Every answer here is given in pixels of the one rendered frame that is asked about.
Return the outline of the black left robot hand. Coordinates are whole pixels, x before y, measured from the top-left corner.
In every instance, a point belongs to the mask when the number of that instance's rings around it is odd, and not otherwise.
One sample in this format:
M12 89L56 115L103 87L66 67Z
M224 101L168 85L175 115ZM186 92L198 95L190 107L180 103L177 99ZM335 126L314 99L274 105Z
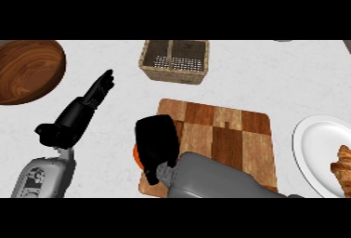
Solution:
M94 111L112 88L112 70L106 70L91 84L86 95L74 99L55 122L35 127L34 132L38 134L40 143L44 146L66 150L77 144L86 133Z

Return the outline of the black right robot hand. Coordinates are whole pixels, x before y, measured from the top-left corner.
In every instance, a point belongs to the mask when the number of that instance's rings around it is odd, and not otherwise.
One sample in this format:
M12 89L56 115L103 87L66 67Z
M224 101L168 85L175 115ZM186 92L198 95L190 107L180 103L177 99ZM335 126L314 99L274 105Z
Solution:
M174 121L168 114L140 119L134 126L136 146L146 181L150 186L159 183L156 169L161 164L175 166L180 142Z

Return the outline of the orange squash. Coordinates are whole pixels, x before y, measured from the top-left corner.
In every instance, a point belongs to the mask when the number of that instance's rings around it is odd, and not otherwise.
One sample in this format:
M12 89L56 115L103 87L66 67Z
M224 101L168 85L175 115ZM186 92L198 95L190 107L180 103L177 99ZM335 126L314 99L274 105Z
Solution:
M134 162L136 162L137 166L143 169L143 164L140 161L139 151L137 151L137 144L134 144L134 148L133 148L133 158L134 158Z

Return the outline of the wooden cutting board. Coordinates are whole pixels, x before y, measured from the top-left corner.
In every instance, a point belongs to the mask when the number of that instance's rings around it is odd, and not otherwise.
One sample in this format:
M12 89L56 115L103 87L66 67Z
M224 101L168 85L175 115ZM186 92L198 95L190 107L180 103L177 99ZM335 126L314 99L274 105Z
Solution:
M268 190L277 192L270 118L264 113L162 99L159 114L168 114L174 121L178 158L184 152L198 153L243 171ZM143 194L168 198L164 183L147 184L145 170L139 190Z

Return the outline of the wicker basket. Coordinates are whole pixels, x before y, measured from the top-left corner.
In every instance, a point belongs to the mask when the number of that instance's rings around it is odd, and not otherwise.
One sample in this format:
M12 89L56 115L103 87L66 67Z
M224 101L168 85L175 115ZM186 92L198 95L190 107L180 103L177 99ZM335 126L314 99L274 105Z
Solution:
M208 73L208 40L146 40L139 67L153 81L199 85Z

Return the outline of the brown wooden bowl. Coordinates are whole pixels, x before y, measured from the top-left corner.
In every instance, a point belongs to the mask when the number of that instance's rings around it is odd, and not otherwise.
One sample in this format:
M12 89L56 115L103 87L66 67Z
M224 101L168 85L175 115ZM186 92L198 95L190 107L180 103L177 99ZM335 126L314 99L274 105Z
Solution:
M0 105L43 98L59 85L66 54L55 40L0 41Z

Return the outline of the white plate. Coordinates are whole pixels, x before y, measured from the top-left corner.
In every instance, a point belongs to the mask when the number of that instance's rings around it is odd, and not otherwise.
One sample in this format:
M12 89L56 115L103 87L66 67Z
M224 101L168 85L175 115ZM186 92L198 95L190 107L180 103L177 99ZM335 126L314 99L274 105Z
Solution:
M292 152L304 179L323 198L342 198L344 191L330 170L341 145L351 149L351 124L329 115L304 118L293 129Z

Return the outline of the brown croissant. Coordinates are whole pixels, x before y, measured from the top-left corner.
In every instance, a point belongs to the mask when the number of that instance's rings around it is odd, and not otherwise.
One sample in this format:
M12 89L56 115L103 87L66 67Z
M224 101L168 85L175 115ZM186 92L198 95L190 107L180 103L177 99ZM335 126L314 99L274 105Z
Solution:
M338 161L330 164L330 171L341 184L344 196L351 198L351 149L341 145Z

